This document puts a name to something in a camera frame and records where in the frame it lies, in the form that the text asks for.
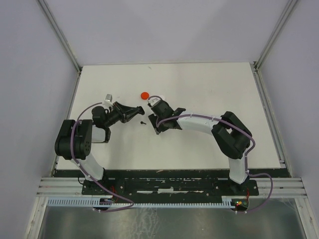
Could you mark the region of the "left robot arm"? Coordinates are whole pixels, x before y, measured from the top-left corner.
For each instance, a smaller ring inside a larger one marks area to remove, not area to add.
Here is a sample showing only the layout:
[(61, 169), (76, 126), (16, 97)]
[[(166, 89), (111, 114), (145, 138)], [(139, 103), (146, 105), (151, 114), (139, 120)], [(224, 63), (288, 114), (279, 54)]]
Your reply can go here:
[(118, 122), (127, 123), (136, 115), (144, 114), (141, 106), (129, 107), (118, 102), (110, 106), (95, 103), (80, 113), (77, 120), (63, 121), (55, 141), (55, 153), (78, 167), (85, 177), (85, 186), (93, 183), (95, 191), (106, 194), (110, 191), (110, 181), (106, 170), (91, 153), (92, 144), (108, 143), (111, 126)]

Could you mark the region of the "round black earbud case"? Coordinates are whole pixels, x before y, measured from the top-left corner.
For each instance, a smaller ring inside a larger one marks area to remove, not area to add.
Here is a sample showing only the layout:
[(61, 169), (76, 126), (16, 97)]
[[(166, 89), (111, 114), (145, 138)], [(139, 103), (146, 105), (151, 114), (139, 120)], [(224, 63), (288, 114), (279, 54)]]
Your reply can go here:
[(139, 106), (138, 109), (139, 109), (139, 114), (141, 114), (141, 115), (145, 114), (143, 107)]

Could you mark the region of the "round orange earbud case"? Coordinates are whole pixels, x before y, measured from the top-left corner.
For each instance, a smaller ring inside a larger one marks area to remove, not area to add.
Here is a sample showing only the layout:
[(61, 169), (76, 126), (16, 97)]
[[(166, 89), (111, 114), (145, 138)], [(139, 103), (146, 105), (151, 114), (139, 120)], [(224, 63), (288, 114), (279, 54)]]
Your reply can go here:
[(150, 97), (148, 92), (142, 92), (140, 96), (142, 100), (147, 100)]

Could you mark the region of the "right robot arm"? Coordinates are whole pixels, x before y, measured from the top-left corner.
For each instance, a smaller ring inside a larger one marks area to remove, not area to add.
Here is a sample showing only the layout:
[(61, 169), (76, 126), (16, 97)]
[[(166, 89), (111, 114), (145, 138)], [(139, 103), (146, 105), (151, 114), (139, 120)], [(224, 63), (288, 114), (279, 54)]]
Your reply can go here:
[(169, 129), (193, 130), (214, 137), (221, 152), (229, 160), (229, 190), (240, 195), (247, 189), (249, 179), (247, 156), (255, 147), (250, 130), (233, 113), (227, 111), (221, 116), (208, 116), (188, 112), (184, 108), (173, 110), (160, 97), (150, 97), (148, 106), (153, 114), (148, 118), (156, 134)]

